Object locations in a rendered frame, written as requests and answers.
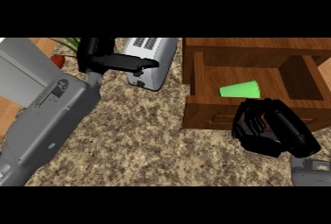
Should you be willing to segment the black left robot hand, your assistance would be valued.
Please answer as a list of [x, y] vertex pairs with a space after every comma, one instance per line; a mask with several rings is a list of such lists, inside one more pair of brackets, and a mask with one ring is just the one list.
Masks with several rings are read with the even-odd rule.
[[77, 49], [77, 66], [81, 73], [103, 74], [108, 70], [137, 73], [160, 66], [155, 59], [140, 58], [114, 52], [115, 38], [101, 37], [80, 39]]

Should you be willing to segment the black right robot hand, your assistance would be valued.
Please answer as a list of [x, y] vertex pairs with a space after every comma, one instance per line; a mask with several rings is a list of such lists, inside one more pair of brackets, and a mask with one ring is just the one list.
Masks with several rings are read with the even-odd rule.
[[250, 152], [278, 158], [288, 151], [306, 158], [321, 145], [296, 112], [281, 100], [247, 99], [232, 119], [232, 137]]

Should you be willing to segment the green cup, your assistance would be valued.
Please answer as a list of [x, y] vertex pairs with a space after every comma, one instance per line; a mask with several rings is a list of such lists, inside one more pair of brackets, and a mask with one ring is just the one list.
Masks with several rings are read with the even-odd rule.
[[256, 80], [232, 84], [229, 86], [220, 87], [219, 89], [220, 97], [232, 98], [259, 98], [260, 88]]

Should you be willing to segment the brown wooden drawer front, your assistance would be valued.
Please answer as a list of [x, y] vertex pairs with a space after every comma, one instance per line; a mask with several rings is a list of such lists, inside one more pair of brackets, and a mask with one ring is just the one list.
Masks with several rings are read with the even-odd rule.
[[[185, 102], [182, 127], [231, 130], [234, 116], [244, 98], [189, 95]], [[331, 101], [282, 99], [310, 131], [331, 127]]]

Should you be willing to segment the brown wooden drawer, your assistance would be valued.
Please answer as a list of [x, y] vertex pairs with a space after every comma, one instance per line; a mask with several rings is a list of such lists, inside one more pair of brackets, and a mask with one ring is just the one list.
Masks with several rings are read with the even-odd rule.
[[[231, 130], [234, 116], [244, 98], [189, 95], [185, 102], [182, 127]], [[331, 101], [282, 99], [310, 131], [331, 127]]]
[[197, 95], [216, 96], [222, 87], [256, 81], [262, 98], [331, 101], [331, 91], [309, 55], [284, 56], [272, 66], [208, 65], [201, 52], [194, 57]]

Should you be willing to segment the potted plant with red pot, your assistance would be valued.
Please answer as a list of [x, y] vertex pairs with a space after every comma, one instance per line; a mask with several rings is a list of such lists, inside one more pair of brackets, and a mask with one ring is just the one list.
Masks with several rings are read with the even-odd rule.
[[53, 54], [50, 56], [50, 60], [55, 63], [55, 65], [62, 68], [65, 65], [67, 58], [75, 58], [78, 53], [78, 44], [80, 44], [80, 38], [65, 38], [64, 40], [50, 38], [58, 44], [61, 44], [64, 47], [68, 48], [68, 50], [72, 52], [72, 55], [67, 54]]

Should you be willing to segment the brown wooden cabinet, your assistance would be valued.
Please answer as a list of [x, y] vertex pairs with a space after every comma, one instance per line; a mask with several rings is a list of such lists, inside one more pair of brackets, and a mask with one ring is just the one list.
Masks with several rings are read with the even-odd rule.
[[331, 38], [186, 38], [182, 41], [182, 82], [195, 94], [194, 55], [202, 53], [207, 64], [236, 67], [276, 65], [284, 56], [309, 55], [316, 69], [331, 59]]

